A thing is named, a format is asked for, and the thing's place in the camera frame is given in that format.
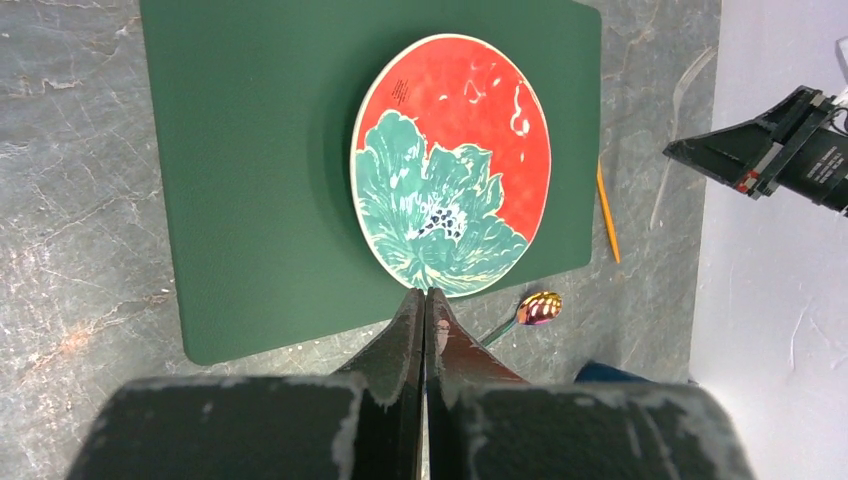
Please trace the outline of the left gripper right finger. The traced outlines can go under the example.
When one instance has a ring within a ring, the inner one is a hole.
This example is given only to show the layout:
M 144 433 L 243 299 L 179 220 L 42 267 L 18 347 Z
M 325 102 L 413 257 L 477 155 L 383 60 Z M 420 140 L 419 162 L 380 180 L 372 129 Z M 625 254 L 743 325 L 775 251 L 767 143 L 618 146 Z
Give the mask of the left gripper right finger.
M 693 384 L 534 385 L 425 301 L 430 473 L 435 479 L 750 479 L 729 416 Z

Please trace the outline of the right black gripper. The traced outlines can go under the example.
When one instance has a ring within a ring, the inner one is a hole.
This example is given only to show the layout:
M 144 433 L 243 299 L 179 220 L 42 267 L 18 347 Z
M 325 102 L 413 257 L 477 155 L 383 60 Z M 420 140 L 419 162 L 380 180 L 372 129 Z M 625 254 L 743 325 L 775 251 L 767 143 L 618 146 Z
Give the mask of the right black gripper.
M 783 187 L 847 214 L 847 109 L 800 86 L 777 106 L 731 127 L 674 140 L 663 154 L 753 199 Z

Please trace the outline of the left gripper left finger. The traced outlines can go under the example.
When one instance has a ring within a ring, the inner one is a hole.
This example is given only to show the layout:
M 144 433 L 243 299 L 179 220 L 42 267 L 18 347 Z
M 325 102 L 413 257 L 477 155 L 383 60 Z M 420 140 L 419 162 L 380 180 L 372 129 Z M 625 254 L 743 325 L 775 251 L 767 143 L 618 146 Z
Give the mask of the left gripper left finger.
M 96 417 L 72 479 L 416 479 L 424 295 L 328 375 L 134 380 Z

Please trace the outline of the iridescent rainbow metal spoon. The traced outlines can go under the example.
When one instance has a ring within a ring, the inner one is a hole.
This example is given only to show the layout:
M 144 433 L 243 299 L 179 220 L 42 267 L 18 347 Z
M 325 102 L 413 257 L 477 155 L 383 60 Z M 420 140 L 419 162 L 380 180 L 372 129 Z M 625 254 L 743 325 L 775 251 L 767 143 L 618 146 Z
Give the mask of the iridescent rainbow metal spoon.
M 519 303 L 510 319 L 485 335 L 479 343 L 489 347 L 513 327 L 547 324 L 560 315 L 562 307 L 562 297 L 556 292 L 540 291 L 530 294 Z

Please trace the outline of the red teal floral plate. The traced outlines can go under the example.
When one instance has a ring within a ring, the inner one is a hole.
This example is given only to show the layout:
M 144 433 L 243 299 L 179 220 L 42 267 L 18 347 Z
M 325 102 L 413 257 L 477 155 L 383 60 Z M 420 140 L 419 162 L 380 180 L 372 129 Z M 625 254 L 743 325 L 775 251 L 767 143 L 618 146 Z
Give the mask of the red teal floral plate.
M 350 153 L 352 201 L 383 269 L 450 298 L 504 278 L 537 236 L 550 130 L 525 74 L 461 34 L 415 41 L 369 87 Z

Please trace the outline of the green rectangular placemat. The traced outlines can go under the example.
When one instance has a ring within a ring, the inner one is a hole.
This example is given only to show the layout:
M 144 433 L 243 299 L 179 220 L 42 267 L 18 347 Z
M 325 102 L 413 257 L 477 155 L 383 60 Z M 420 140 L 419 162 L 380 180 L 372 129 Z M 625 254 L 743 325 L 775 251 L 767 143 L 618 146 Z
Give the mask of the green rectangular placemat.
M 140 5 L 183 348 L 199 365 L 390 318 L 404 288 L 351 199 L 356 112 L 378 72 L 438 33 L 528 76 L 551 129 L 541 228 L 498 282 L 591 257 L 600 13 L 574 1 L 144 1 Z

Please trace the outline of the silver metal fork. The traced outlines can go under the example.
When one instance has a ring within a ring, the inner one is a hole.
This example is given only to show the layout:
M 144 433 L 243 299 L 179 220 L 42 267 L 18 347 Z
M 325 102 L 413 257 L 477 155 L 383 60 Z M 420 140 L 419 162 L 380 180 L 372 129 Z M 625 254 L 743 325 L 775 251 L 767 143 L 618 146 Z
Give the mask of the silver metal fork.
M 679 80 L 677 81 L 673 93 L 672 93 L 672 120 L 671 120 L 671 132 L 670 139 L 675 140 L 678 138 L 679 131 L 679 122 L 680 122 L 680 110 L 683 103 L 683 98 L 687 93 L 689 87 L 693 83 L 693 81 L 697 78 L 700 72 L 709 64 L 709 62 L 716 56 L 717 47 L 709 46 L 701 54 L 689 64 L 687 69 L 681 75 Z M 665 194 L 665 190 L 668 183 L 668 178 L 670 174 L 671 161 L 666 159 L 665 166 L 662 172 L 662 177 L 660 180 L 660 184 L 657 190 L 657 194 L 655 197 L 654 205 L 652 208 L 651 216 L 649 219 L 648 229 L 653 230 L 658 224 L 658 215 L 661 208 L 661 204 L 663 201 L 663 197 Z

